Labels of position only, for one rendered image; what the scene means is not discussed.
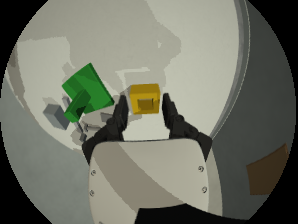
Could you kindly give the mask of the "grey bolt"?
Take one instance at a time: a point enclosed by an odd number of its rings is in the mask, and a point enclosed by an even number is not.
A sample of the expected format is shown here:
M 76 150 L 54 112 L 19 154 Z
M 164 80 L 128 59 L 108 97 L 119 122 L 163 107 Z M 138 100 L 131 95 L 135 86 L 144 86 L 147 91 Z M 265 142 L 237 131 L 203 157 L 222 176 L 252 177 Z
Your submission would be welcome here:
M 90 127 L 90 126 L 88 126 L 88 124 L 85 124 L 85 125 L 84 125 L 84 131 L 85 131 L 85 132 L 88 132 L 88 130 L 98 131 L 98 130 L 100 130 L 100 129 L 101 129 L 100 127 Z

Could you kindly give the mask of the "grey long flat bar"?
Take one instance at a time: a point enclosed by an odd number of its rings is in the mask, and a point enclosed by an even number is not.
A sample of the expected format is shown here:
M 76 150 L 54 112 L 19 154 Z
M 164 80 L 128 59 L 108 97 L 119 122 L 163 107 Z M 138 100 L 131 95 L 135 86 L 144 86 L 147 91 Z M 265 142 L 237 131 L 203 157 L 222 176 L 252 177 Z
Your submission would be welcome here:
M 70 103 L 71 103 L 70 100 L 69 100 L 69 97 L 64 96 L 64 97 L 62 98 L 62 101 L 63 101 L 63 103 L 64 103 L 65 108 L 67 109 L 68 106 L 69 106 Z M 76 127 L 76 129 L 78 130 L 79 133 L 83 133 L 83 129 L 82 129 L 82 127 L 81 127 L 79 121 L 74 122 L 74 125 L 75 125 L 75 127 Z

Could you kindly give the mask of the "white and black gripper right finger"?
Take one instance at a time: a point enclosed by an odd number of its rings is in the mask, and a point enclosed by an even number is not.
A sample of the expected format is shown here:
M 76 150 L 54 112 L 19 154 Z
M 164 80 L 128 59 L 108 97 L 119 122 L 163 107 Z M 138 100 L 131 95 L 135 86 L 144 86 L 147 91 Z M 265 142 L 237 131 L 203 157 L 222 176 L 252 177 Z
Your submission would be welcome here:
M 169 93 L 163 94 L 162 113 L 165 127 L 170 130 L 169 139 L 187 137 L 196 140 L 201 147 L 206 163 L 213 142 L 212 138 L 184 121 L 184 117 L 178 114 L 174 101 L 171 101 Z

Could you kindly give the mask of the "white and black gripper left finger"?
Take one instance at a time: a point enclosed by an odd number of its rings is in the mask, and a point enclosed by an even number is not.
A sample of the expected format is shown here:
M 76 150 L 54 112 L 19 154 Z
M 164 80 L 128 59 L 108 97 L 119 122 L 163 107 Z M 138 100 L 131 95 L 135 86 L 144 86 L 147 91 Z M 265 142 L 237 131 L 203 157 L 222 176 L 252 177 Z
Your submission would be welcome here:
M 106 125 L 98 130 L 82 144 L 82 150 L 88 165 L 96 144 L 104 141 L 124 141 L 122 132 L 127 129 L 129 107 L 126 96 L 120 95 L 118 104 L 115 105 L 112 118 L 106 121 Z

